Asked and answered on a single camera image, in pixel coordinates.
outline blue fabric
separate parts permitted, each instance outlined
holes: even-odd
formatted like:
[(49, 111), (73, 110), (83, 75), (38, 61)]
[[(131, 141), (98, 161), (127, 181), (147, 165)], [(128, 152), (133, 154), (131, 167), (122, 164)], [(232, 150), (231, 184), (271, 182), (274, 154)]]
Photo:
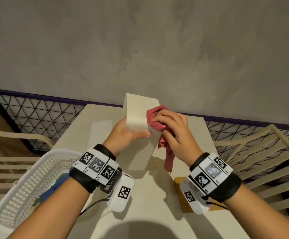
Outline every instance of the blue fabric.
[(43, 192), (39, 197), (41, 198), (41, 203), (46, 201), (62, 184), (69, 178), (69, 173), (62, 176), (54, 185), (52, 185), (48, 190)]

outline gray wall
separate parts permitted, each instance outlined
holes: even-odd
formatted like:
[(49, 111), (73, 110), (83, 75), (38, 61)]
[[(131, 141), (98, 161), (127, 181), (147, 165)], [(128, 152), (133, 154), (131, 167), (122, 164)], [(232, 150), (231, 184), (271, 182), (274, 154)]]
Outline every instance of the gray wall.
[(289, 124), (289, 0), (0, 0), (0, 89)]

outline red cloth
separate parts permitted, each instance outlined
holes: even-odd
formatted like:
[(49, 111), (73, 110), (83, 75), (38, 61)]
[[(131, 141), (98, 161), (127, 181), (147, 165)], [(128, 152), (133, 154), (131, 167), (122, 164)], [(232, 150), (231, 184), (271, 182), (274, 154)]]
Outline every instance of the red cloth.
[[(173, 133), (172, 130), (162, 124), (161, 122), (157, 121), (157, 122), (153, 122), (151, 121), (152, 118), (154, 118), (156, 116), (156, 114), (158, 113), (158, 111), (162, 110), (162, 109), (166, 109), (168, 110), (168, 108), (166, 106), (157, 106), (155, 108), (152, 108), (150, 110), (147, 110), (147, 123), (155, 130), (157, 130), (158, 132), (162, 132), (163, 129), (168, 130), (169, 132)], [(166, 148), (166, 158), (165, 158), (165, 170), (168, 172), (172, 172), (172, 167), (173, 167), (173, 160), (174, 160), (174, 153), (172, 152), (167, 140), (165, 139), (165, 137), (163, 135), (161, 135), (160, 141), (159, 141), (159, 145), (158, 148), (164, 147)]]

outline wire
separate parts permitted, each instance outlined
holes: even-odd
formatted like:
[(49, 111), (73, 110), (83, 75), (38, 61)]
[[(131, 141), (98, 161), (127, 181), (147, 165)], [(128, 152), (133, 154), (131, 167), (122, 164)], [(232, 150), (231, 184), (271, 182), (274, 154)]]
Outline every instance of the wire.
[(207, 205), (217, 205), (217, 206), (219, 206), (219, 207), (222, 207), (223, 209), (226, 209), (226, 210), (229, 210), (229, 209), (227, 209), (226, 207), (224, 207), (224, 206), (222, 206), (222, 205), (219, 205), (219, 204), (217, 204), (217, 203), (213, 203), (213, 202), (206, 202), (206, 204)]
[(108, 198), (105, 199), (100, 199), (99, 201), (96, 201), (95, 203), (91, 204), (90, 206), (88, 206), (86, 209), (83, 210), (82, 213), (79, 214), (79, 216), (81, 216), (83, 213), (85, 213), (88, 209), (90, 209), (92, 206), (94, 206), (95, 204), (99, 203), (100, 201), (109, 201)]

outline plastic basket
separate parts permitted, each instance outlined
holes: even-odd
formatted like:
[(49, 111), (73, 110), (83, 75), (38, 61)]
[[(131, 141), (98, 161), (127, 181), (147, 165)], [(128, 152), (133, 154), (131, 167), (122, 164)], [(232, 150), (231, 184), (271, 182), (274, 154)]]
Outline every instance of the plastic basket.
[(49, 189), (62, 173), (81, 155), (66, 149), (44, 154), (0, 201), (0, 229), (12, 232), (28, 216), (35, 200)]

